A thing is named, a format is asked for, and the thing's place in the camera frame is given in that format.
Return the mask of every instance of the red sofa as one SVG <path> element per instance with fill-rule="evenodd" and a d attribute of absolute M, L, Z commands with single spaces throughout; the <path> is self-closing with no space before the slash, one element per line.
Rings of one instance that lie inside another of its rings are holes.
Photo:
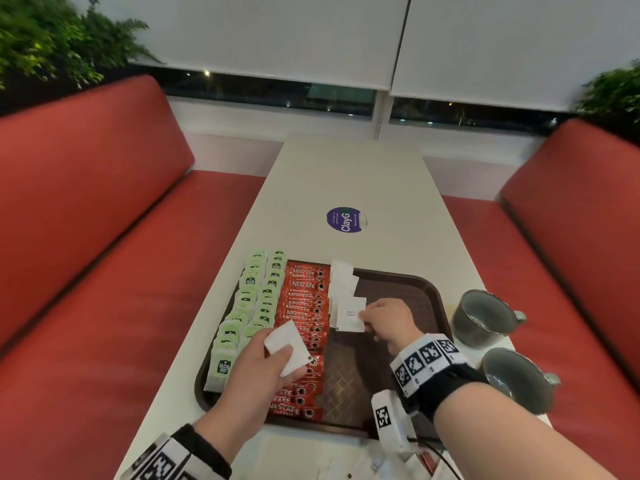
<path fill-rule="evenodd" d="M 640 453 L 640 149 L 567 121 L 501 202 L 444 197 L 516 349 L 563 382 L 554 427 L 620 480 Z"/>
<path fill-rule="evenodd" d="M 2 476 L 110 480 L 264 179 L 189 172 L 146 76 L 0 139 Z"/>

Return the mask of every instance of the white roller blind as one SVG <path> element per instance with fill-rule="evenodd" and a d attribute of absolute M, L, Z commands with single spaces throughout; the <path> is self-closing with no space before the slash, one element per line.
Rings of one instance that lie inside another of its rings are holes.
<path fill-rule="evenodd" d="M 86 0 L 73 0 L 86 6 Z M 388 89 L 407 0 L 103 0 L 169 67 Z"/>
<path fill-rule="evenodd" d="M 566 110 L 640 57 L 640 0 L 412 0 L 396 96 Z"/>

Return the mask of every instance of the left hand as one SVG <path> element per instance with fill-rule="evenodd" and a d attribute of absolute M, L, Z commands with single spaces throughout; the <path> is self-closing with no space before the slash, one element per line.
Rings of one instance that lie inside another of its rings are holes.
<path fill-rule="evenodd" d="M 225 391 L 216 405 L 193 425 L 229 463 L 244 443 L 255 436 L 267 418 L 269 405 L 279 389 L 305 375 L 300 367 L 280 377 L 293 354 L 286 346 L 265 357 L 264 339 L 274 331 L 258 331 L 244 348 L 231 370 Z"/>

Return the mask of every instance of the purple sticker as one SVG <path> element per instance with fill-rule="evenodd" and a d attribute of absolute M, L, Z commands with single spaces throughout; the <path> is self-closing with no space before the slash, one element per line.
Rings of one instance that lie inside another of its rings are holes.
<path fill-rule="evenodd" d="M 351 207 L 336 207 L 327 212 L 327 224 L 340 232 L 360 232 L 360 211 Z"/>

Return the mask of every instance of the hand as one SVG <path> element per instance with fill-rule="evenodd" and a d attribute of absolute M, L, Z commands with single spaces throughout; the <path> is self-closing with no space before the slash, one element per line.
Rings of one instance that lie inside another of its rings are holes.
<path fill-rule="evenodd" d="M 389 353 L 394 357 L 424 335 L 413 322 L 411 310 L 401 299 L 381 298 L 358 316 L 365 323 L 367 331 L 375 332 L 374 340 L 387 341 Z"/>
<path fill-rule="evenodd" d="M 265 328 L 253 336 L 236 359 L 216 405 L 193 425 L 229 464 L 244 443 L 260 430 L 276 392 L 307 371 L 306 367 L 300 367 L 280 377 L 293 348 L 288 345 L 265 357 L 264 339 L 272 331 L 273 328 Z"/>

